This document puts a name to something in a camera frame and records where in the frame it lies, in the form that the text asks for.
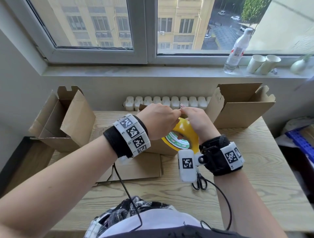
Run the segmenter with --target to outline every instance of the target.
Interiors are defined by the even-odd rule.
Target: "hand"
[[[175,128],[180,121],[179,109],[172,110],[169,106],[150,104],[136,115],[146,126],[150,140],[158,140]]]
[[[181,104],[180,110],[188,116],[187,119],[190,121],[193,130],[198,135],[198,142],[200,145],[207,140],[221,135],[203,109],[186,107]]]

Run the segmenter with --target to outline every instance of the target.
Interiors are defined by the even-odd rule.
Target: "white paper cup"
[[[266,61],[258,69],[258,72],[266,75],[281,61],[281,58],[275,55],[267,55]]]
[[[246,70],[249,73],[255,73],[255,71],[266,61],[266,58],[262,55],[253,55]]]

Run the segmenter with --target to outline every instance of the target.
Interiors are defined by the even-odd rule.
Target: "white vase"
[[[299,74],[305,70],[307,63],[302,59],[294,62],[290,67],[290,71],[295,74]]]

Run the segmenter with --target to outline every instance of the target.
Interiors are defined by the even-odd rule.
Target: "black cable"
[[[230,203],[229,203],[227,197],[225,196],[225,194],[221,191],[221,189],[220,189],[216,184],[214,184],[213,182],[211,182],[211,181],[209,181],[208,179],[204,178],[204,176],[202,176],[202,175],[201,175],[201,178],[204,179],[204,180],[206,180],[207,182],[211,183],[212,185],[214,185],[215,188],[217,188],[217,189],[219,190],[219,192],[221,192],[222,196],[225,198],[225,200],[226,200],[226,202],[227,202],[227,205],[228,205],[228,208],[229,208],[229,213],[230,213],[230,220],[229,220],[229,224],[228,224],[227,229],[226,229],[226,230],[229,230],[230,227],[231,227],[231,222],[232,222],[232,212],[231,212],[231,206],[230,206]]]
[[[139,217],[139,221],[141,222],[141,224],[140,224],[138,227],[136,227],[136,228],[134,228],[133,230],[131,230],[131,231],[135,231],[135,230],[137,230],[138,228],[140,228],[140,227],[143,225],[141,216],[139,215],[138,209],[137,209],[137,207],[135,206],[135,204],[134,204],[134,202],[133,202],[133,200],[132,200],[132,198],[131,198],[131,196],[130,196],[128,190],[127,190],[127,188],[125,187],[125,185],[124,185],[124,183],[123,183],[123,180],[121,179],[121,177],[120,177],[120,175],[119,175],[119,173],[118,173],[118,171],[117,171],[117,168],[116,168],[116,164],[115,164],[115,163],[113,164],[113,167],[114,167],[114,169],[115,169],[115,172],[116,172],[116,174],[117,174],[117,176],[118,176],[118,178],[119,178],[119,180],[120,180],[120,182],[121,182],[121,184],[122,184],[122,186],[123,186],[125,192],[127,193],[127,196],[129,197],[129,199],[130,199],[132,205],[133,205],[134,208],[135,208],[136,214],[137,214],[138,217]]]

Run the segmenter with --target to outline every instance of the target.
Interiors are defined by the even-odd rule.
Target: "black baseboard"
[[[34,140],[31,140],[30,137],[25,136],[0,172],[0,197],[9,184],[14,172],[20,166],[25,155],[31,148],[33,142]]]

